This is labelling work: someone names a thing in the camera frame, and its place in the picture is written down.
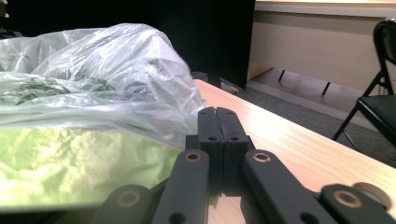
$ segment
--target black folding mechanism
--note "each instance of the black folding mechanism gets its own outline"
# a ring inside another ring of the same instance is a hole
[[[255,149],[233,111],[209,107],[199,112],[198,134],[187,136],[169,178],[153,189],[115,190],[92,224],[204,224],[209,196],[220,194],[241,197],[247,224],[396,223],[357,189],[306,189],[276,155]]]

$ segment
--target plastic bag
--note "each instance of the plastic bag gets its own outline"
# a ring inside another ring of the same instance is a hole
[[[144,24],[2,40],[1,208],[99,203],[131,182],[150,188],[170,174],[204,107],[166,35]]]

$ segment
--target table surface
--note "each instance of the table surface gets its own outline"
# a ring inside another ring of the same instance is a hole
[[[279,157],[306,188],[319,192],[330,184],[369,183],[389,196],[389,213],[396,217],[396,169],[201,80],[194,82],[207,106],[234,111],[255,147]],[[221,197],[216,209],[209,207],[208,223],[245,223],[239,201]]]

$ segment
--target black curtain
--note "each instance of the black curtain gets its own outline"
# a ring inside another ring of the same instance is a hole
[[[4,28],[35,36],[50,32],[145,23],[167,34],[192,72],[246,87],[254,0],[16,0]]]

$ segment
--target black folding chair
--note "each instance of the black folding chair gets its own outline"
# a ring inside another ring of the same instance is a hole
[[[376,25],[374,42],[380,71],[332,138],[337,140],[344,133],[354,148],[356,146],[345,128],[358,110],[396,147],[396,95],[393,93],[387,68],[387,62],[396,65],[396,19],[386,19]],[[370,95],[377,85],[388,93]]]

